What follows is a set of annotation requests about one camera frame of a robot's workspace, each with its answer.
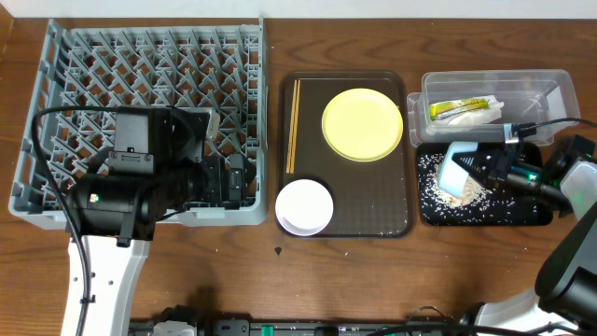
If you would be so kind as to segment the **white bowl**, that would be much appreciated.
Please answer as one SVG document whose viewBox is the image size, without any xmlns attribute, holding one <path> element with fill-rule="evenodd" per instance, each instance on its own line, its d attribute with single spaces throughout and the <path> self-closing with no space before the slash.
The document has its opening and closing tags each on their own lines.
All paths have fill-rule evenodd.
<svg viewBox="0 0 597 336">
<path fill-rule="evenodd" d="M 288 233 L 314 236 L 330 223 L 334 201 L 330 191 L 321 183 L 299 179 L 281 189 L 274 210 L 280 226 Z"/>
</svg>

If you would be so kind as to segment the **light blue bowl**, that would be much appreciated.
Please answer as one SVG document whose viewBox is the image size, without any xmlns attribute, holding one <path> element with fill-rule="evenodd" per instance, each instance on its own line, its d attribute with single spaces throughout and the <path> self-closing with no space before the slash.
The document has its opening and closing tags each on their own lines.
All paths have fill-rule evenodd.
<svg viewBox="0 0 597 336">
<path fill-rule="evenodd" d="M 458 153 L 476 151 L 478 145 L 476 142 L 453 142 L 449 145 L 439 169 L 437 180 L 439 189 L 454 198 L 460 198 L 463 195 L 468 172 L 453 160 L 453 156 Z"/>
</svg>

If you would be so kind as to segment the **green orange snack wrapper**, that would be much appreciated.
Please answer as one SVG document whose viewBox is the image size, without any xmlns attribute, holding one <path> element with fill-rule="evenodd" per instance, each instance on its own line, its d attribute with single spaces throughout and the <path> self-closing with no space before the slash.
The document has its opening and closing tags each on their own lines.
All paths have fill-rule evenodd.
<svg viewBox="0 0 597 336">
<path fill-rule="evenodd" d="M 431 104 L 429 106 L 429 116 L 431 120 L 446 119 L 453 115 L 467 111 L 487 108 L 489 100 L 485 98 L 466 98 L 460 100 L 446 101 Z"/>
</svg>

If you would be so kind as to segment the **white napkin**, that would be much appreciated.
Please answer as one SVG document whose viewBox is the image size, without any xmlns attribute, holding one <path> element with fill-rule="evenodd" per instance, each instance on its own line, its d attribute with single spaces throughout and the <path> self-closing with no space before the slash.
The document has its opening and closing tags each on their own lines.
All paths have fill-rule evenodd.
<svg viewBox="0 0 597 336">
<path fill-rule="evenodd" d="M 451 127 L 472 127 L 492 123 L 502 118 L 502 108 L 505 103 L 498 101 L 494 95 L 478 96 L 472 98 L 485 98 L 489 100 L 489 106 L 483 109 L 467 111 L 446 119 L 432 120 L 436 125 Z"/>
</svg>

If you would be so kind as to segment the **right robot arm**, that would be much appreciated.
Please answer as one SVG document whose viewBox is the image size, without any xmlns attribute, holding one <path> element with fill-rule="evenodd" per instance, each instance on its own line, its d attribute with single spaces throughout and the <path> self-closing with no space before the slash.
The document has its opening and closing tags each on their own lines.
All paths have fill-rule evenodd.
<svg viewBox="0 0 597 336">
<path fill-rule="evenodd" d="M 593 335 L 596 332 L 596 145 L 575 135 L 561 140 L 543 167 L 523 164 L 520 145 L 481 150 L 450 144 L 444 168 L 480 184 L 542 196 L 573 213 L 576 225 L 543 263 L 532 290 L 484 303 L 468 335 Z"/>
</svg>

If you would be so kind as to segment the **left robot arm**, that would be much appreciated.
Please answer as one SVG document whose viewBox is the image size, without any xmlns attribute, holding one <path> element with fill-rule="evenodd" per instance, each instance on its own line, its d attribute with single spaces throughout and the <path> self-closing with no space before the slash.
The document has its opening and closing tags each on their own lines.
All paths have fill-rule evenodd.
<svg viewBox="0 0 597 336">
<path fill-rule="evenodd" d="M 243 154 L 202 154 L 219 124 L 211 112 L 116 108 L 115 144 L 90 162 L 66 199 L 75 232 L 64 335 L 125 335 L 158 222 L 190 203 L 237 209 L 257 176 Z"/>
</svg>

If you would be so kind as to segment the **yellow plate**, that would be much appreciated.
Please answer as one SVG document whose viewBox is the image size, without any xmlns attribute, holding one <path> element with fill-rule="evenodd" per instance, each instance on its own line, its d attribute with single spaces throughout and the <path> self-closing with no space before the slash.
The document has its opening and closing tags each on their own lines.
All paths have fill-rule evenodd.
<svg viewBox="0 0 597 336">
<path fill-rule="evenodd" d="M 400 144 L 404 122 L 397 104 L 373 89 L 343 91 L 326 105 L 321 128 L 327 144 L 344 159 L 371 162 Z"/>
</svg>

